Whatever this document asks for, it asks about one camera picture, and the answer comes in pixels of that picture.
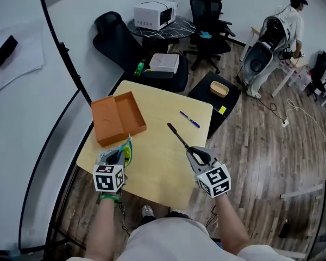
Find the white microwave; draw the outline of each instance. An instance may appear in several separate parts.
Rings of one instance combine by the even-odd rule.
[[[158,31],[175,20],[177,7],[171,1],[144,2],[134,7],[135,26]]]

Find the small round table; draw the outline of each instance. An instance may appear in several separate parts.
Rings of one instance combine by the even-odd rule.
[[[182,16],[176,16],[172,23],[163,27],[159,31],[137,27],[134,24],[134,19],[128,23],[128,29],[134,35],[139,37],[172,40],[191,36],[196,31],[196,26],[192,23],[192,21]]]

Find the black cap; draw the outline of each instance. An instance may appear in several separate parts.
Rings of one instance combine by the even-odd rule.
[[[308,5],[308,2],[306,0],[290,0],[291,6],[294,8],[299,7],[300,4]]]

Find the black stool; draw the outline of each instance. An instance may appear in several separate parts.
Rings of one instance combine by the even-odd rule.
[[[217,81],[227,86],[229,89],[226,97],[221,98],[210,91],[210,84]],[[189,93],[190,98],[210,103],[214,110],[212,111],[208,138],[211,138],[223,121],[232,112],[237,104],[241,89],[228,82],[223,77],[213,72],[209,72]]]

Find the white paper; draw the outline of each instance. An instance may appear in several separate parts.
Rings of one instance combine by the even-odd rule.
[[[0,47],[12,35],[15,50],[0,67],[0,89],[17,77],[40,69],[45,63],[42,50],[43,20],[37,19],[0,30]]]

